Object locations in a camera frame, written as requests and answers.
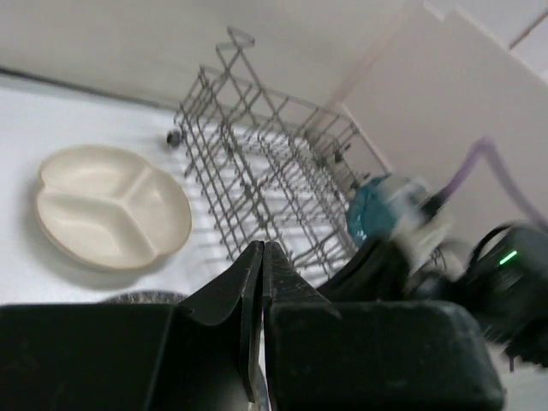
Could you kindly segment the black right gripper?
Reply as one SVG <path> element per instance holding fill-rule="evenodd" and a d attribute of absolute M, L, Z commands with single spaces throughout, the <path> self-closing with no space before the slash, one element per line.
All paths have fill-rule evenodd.
<path fill-rule="evenodd" d="M 547 229 L 506 223 L 474 247 L 457 279 L 448 272 L 410 273 L 402 250 L 373 235 L 325 282 L 325 298 L 355 301 L 450 301 L 468 310 L 487 342 L 510 359 L 547 362 Z"/>

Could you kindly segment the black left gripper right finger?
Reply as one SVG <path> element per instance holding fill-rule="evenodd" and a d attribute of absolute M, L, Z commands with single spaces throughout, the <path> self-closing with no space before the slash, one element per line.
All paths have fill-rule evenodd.
<path fill-rule="evenodd" d="M 448 301 L 407 301 L 408 262 L 368 241 L 316 288 L 281 246 L 263 254 L 265 364 L 275 410 L 500 410 L 480 328 Z"/>

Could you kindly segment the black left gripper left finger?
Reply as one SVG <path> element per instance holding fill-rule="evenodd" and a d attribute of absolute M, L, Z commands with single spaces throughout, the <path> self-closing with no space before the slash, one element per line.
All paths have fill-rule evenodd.
<path fill-rule="evenodd" d="M 2 409 L 246 409 L 261 262 L 255 241 L 179 304 L 2 307 Z"/>

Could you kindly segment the speckled brown round plate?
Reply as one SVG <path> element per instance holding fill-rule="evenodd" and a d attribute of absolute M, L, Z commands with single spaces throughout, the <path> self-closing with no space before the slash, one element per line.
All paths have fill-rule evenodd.
<path fill-rule="evenodd" d="M 164 290 L 141 290 L 114 295 L 104 304 L 179 304 L 187 297 L 181 293 Z"/>

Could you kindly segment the teal scalloped plate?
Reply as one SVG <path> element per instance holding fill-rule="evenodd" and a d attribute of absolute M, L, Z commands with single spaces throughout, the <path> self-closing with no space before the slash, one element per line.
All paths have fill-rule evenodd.
<path fill-rule="evenodd" d="M 374 234 L 390 235 L 396 224 L 378 186 L 390 174 L 375 176 L 360 187 L 350 200 L 346 213 L 347 231 L 353 243 L 360 247 Z"/>

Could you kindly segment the cream divided plate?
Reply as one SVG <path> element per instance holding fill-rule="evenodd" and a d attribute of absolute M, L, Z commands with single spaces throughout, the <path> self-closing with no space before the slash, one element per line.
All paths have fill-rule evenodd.
<path fill-rule="evenodd" d="M 107 271 L 145 269 L 179 251 L 193 228 L 180 183 L 135 152 L 72 146 L 39 168 L 35 215 L 69 257 Z"/>

